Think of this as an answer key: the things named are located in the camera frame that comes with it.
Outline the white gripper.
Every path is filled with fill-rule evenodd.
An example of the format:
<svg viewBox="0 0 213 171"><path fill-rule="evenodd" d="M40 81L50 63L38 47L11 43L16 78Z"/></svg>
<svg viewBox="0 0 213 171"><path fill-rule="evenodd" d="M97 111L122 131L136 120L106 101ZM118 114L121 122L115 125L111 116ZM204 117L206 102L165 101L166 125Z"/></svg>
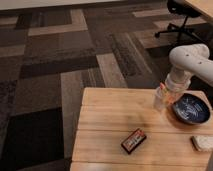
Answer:
<svg viewBox="0 0 213 171"><path fill-rule="evenodd" d="M165 85L160 83L160 89L163 94L166 94L166 88L174 93L183 93L191 84L192 74L178 68L172 68L166 77Z"/></svg>

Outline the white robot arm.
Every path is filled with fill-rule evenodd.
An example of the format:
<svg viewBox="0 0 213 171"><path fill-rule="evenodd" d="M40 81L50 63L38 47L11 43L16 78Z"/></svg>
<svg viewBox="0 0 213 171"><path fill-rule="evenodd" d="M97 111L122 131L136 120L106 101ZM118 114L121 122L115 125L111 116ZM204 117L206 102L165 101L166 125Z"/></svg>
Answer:
<svg viewBox="0 0 213 171"><path fill-rule="evenodd" d="M182 93L196 76L213 87L213 60L209 59L210 50L205 44L182 45L173 48L169 53L172 64L165 86L175 93Z"/></svg>

